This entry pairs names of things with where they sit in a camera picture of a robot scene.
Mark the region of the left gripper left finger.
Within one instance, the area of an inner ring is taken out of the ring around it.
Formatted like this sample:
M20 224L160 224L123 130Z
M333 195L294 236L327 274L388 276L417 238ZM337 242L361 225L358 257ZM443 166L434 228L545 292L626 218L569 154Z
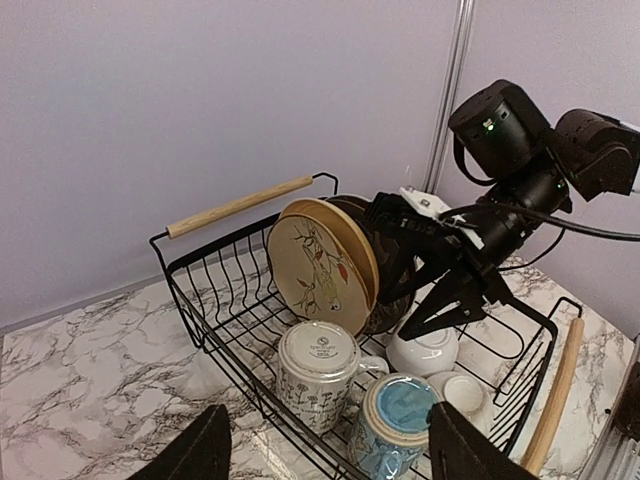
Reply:
M231 450L228 410L210 405L129 479L228 479Z

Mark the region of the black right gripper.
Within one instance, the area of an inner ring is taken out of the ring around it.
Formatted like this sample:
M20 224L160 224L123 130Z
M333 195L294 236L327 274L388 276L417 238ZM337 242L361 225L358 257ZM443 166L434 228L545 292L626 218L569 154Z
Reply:
M443 227L431 225L423 230L374 225L383 242L396 245L383 263L379 303L389 304L433 283L399 329L402 340L478 322L486 317L485 304L509 303L513 293L499 268L540 225L513 211L510 204L491 201L445 207L439 212L439 223Z

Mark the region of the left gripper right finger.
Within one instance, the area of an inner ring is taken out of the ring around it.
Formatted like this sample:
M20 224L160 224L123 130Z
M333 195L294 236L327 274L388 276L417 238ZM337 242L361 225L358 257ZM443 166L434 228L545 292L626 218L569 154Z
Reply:
M433 479L536 479L498 450L450 403L437 403L429 419Z

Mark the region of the grey reindeer plate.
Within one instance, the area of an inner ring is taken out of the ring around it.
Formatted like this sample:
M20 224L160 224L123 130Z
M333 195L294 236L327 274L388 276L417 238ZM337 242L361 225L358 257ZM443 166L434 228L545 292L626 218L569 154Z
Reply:
M396 240L381 233L364 218L365 210L369 205L368 200L354 195L335 195L329 197L327 201L349 215L365 234L378 265L379 297L398 284L409 280L415 274L415 265L410 264L401 277L394 282L391 281L393 264L399 252L399 245ZM389 303L382 303L379 297L368 318L364 330L366 334L380 334L392 329L409 312L415 293L409 292Z

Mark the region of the white bowl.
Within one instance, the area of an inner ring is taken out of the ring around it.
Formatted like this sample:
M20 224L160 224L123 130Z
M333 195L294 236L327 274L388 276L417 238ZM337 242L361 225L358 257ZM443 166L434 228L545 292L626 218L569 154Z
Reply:
M427 378L439 398L453 405L485 437L493 424L493 403L484 386L473 376L456 371Z
M385 352L395 371L427 378L454 368L459 341L453 328L437 330L412 340L403 340L394 333Z

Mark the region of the blue mug yellow inside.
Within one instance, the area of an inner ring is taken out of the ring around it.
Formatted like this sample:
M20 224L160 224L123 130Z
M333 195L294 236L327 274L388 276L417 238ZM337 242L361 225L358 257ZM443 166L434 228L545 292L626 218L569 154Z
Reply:
M370 479L404 475L428 447L430 415L439 402L422 377L393 373L379 378L362 399L347 443L348 459Z

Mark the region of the cream gold rimmed plate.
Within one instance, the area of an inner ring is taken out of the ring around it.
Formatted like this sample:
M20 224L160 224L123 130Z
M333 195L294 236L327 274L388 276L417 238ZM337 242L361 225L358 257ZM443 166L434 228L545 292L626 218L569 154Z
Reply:
M275 285L304 320L327 321L358 336L371 314L363 280L337 238L303 214L279 215L267 240Z

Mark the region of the patterned mug yellow inside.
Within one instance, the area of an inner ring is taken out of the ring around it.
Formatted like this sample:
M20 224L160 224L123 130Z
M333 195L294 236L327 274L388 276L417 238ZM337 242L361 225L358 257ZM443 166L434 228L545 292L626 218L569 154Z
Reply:
M277 356L276 397L316 435L337 424L356 376L389 372L386 360L363 354L351 333L329 322L289 328Z

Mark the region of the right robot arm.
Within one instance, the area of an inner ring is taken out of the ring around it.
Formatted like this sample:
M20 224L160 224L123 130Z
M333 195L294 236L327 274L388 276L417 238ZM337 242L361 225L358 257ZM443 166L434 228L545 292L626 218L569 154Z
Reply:
M629 195L639 178L639 131L585 109L551 124L517 84L500 79L466 100L448 122L454 160L472 158L485 188L473 204L445 206L436 196L401 189L379 193L367 221L399 246L382 303L420 288L427 294L399 328L403 340L482 320L488 304L511 304L506 259L543 225L613 241L635 235L567 220L570 195Z

